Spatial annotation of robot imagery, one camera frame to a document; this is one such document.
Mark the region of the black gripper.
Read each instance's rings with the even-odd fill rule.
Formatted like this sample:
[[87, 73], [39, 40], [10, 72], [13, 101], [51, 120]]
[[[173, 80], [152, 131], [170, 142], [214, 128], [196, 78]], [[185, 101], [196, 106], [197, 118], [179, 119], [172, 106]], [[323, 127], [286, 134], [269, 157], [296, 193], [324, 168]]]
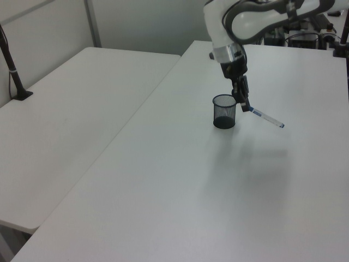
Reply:
[[250, 111], [249, 102], [249, 87], [246, 76], [244, 75], [248, 68], [244, 57], [229, 62], [220, 64], [222, 73], [226, 79], [232, 79], [232, 96], [237, 103], [240, 103], [243, 112]]

